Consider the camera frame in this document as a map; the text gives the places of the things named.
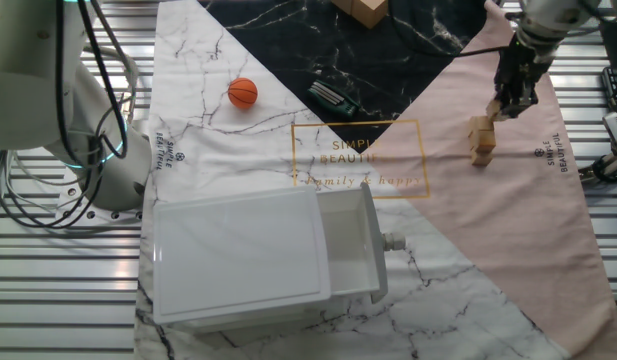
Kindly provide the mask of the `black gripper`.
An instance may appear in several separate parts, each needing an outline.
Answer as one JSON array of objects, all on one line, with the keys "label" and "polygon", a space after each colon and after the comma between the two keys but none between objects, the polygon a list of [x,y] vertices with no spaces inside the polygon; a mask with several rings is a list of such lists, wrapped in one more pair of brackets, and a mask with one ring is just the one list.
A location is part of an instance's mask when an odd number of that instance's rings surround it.
[{"label": "black gripper", "polygon": [[536,51],[521,43],[510,43],[500,52],[494,78],[494,121],[518,118],[538,103],[535,86],[551,65],[551,59],[537,59]]}]

